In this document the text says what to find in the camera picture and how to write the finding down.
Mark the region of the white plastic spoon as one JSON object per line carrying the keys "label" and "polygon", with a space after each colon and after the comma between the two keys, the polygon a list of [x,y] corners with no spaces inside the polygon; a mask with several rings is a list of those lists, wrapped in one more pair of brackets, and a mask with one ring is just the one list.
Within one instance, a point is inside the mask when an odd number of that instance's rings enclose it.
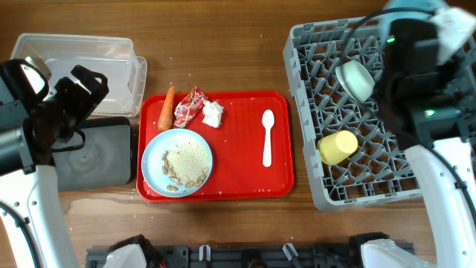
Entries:
{"label": "white plastic spoon", "polygon": [[269,168],[272,163],[271,129],[274,126],[274,113],[270,109],[267,109],[263,113],[262,125],[265,129],[265,138],[263,145],[263,166]]}

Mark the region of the yellow plastic cup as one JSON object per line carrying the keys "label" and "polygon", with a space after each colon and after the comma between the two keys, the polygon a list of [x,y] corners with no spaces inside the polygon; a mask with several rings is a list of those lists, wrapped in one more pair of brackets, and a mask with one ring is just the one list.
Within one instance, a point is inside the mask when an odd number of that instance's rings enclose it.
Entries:
{"label": "yellow plastic cup", "polygon": [[326,165],[336,165],[356,152],[357,137],[348,130],[341,130],[325,136],[317,143],[321,161]]}

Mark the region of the mint green bowl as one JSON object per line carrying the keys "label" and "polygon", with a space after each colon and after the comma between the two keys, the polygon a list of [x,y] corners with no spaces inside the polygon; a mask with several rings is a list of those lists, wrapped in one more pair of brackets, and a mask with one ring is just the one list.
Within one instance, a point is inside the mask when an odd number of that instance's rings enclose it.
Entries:
{"label": "mint green bowl", "polygon": [[351,60],[337,66],[335,75],[344,91],[354,101],[364,103],[373,94],[375,82],[370,72],[360,62]]}

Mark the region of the light blue bowl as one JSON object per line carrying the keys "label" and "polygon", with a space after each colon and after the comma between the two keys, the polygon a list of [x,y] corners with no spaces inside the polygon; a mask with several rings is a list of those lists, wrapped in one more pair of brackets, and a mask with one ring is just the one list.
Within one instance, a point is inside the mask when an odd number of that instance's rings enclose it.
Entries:
{"label": "light blue bowl", "polygon": [[[448,4],[445,0],[389,0],[387,4],[383,7],[384,10],[398,7],[415,7],[421,10],[436,10],[444,7],[448,7]],[[426,15],[424,13],[415,13],[415,12],[398,12],[398,13],[389,13],[386,15],[380,16],[381,20],[393,21],[395,19],[401,18],[412,18],[412,19],[424,19]]]}

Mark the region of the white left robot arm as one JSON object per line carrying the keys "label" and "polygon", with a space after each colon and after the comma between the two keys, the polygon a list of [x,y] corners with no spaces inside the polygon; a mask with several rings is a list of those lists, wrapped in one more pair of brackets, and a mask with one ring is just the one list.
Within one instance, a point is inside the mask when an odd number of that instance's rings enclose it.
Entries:
{"label": "white left robot arm", "polygon": [[76,65],[50,91],[32,61],[1,64],[1,221],[18,267],[78,267],[61,211],[53,146],[66,144],[109,93],[107,78]]}

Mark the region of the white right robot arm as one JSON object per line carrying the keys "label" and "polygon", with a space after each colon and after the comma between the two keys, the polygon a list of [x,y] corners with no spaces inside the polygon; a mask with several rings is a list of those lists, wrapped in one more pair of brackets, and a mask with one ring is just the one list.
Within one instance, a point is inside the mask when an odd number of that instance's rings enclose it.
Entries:
{"label": "white right robot arm", "polygon": [[381,119],[418,181],[438,267],[475,266],[475,178],[469,129],[444,91],[434,23],[397,19],[385,40],[382,78],[373,93]]}

